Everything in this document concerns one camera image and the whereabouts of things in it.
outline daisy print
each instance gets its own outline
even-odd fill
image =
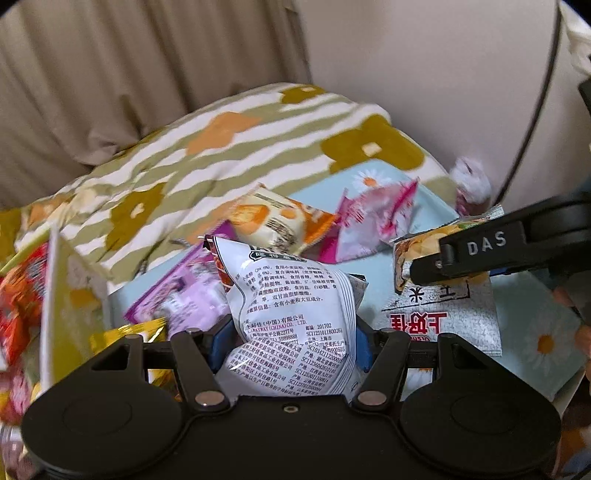
[[[564,363],[574,349],[574,332],[565,328],[562,320],[561,316],[549,317],[542,313],[531,322],[525,336],[525,358],[544,375],[548,375],[553,366]]]
[[[377,170],[359,171],[353,178],[353,186],[359,193],[367,192],[370,189],[390,185],[392,179],[379,173]]]
[[[404,401],[407,397],[417,391],[419,388],[429,385],[433,381],[432,368],[409,368],[406,383],[400,396],[400,401]]]

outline white snack bag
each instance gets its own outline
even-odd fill
[[[355,310],[367,283],[313,260],[208,239],[236,330],[216,378],[226,395],[349,395]]]
[[[439,333],[452,332],[487,355],[501,356],[501,333],[487,273],[431,286],[416,285],[410,278],[412,262],[439,252],[441,238],[501,215],[503,210],[497,205],[482,215],[458,218],[396,242],[392,264],[394,295],[373,327],[401,330],[414,340],[430,342],[437,341]]]

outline wire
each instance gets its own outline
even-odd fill
[[[548,91],[550,90],[550,83],[552,81],[552,75],[555,70],[556,66],[556,57],[558,55],[558,47],[560,45],[560,28],[562,26],[562,16],[560,14],[560,9],[558,8],[558,3],[556,3],[556,12],[554,14],[554,32],[552,33],[552,43],[550,47],[550,54],[548,55],[548,63],[546,65],[546,73],[544,76],[544,83],[542,84],[542,88],[540,90],[540,94],[538,96],[538,100],[535,105],[534,114],[530,120],[530,126],[525,133],[525,137],[523,142],[521,143],[521,147],[517,152],[517,156],[513,161],[513,165],[511,166],[511,170],[509,174],[505,178],[505,182],[501,189],[499,190],[498,195],[496,196],[496,200],[493,205],[497,203],[501,203],[521,166],[521,162],[523,161],[523,157],[525,156],[525,152],[527,148],[530,146],[531,139],[534,136],[535,127],[538,125],[538,121],[540,120],[540,115],[542,113],[542,108],[544,107],[544,103],[546,102],[546,97],[548,96]]]

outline red snack bag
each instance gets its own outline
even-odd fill
[[[8,365],[27,348],[41,325],[48,243],[40,245],[0,283],[0,343]]]

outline orange snack bag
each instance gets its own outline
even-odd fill
[[[241,242],[291,255],[321,240],[336,218],[263,186],[241,198],[229,215]]]

